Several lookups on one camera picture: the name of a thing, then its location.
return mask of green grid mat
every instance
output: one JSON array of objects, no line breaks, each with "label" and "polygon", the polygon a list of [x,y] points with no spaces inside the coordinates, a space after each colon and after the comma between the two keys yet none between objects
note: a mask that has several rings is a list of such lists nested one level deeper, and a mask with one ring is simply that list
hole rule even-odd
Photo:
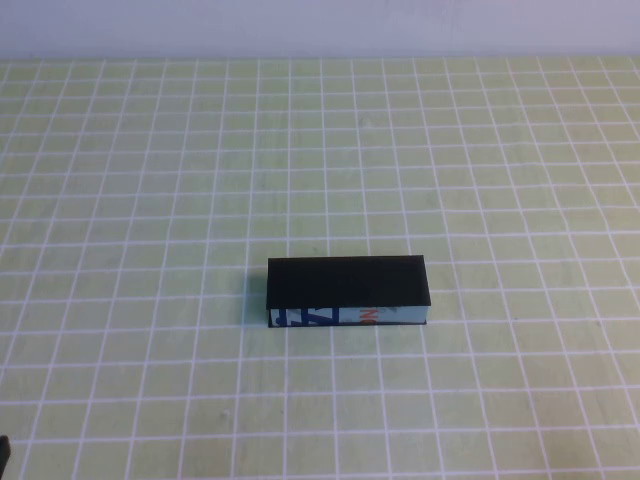
[{"label": "green grid mat", "polygon": [[[7,478],[640,478],[639,69],[0,63]],[[266,328],[407,253],[427,327]]]}]

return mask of black top surface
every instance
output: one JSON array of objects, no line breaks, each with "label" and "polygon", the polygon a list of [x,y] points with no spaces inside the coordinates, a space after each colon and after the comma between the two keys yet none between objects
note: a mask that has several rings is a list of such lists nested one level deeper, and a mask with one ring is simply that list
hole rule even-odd
[{"label": "black top surface", "polygon": [[267,309],[431,305],[422,255],[270,258]]}]

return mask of rectangular box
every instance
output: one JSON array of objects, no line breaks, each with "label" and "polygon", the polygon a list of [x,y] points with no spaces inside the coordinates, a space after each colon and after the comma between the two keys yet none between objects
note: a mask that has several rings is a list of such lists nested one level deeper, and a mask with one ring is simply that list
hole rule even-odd
[{"label": "rectangular box", "polygon": [[424,325],[431,306],[422,255],[270,258],[269,327]]}]

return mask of printed label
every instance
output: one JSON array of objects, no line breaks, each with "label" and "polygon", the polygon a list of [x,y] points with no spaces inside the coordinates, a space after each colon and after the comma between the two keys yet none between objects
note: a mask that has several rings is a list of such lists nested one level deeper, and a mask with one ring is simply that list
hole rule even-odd
[{"label": "printed label", "polygon": [[291,308],[272,309],[275,327],[377,323],[424,323],[429,307]]}]

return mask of white wall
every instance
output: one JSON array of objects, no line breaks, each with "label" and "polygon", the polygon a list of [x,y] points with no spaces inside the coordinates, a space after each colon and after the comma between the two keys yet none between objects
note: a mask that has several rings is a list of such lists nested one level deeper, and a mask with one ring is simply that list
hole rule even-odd
[{"label": "white wall", "polygon": [[0,57],[640,53],[639,0],[0,0]]}]

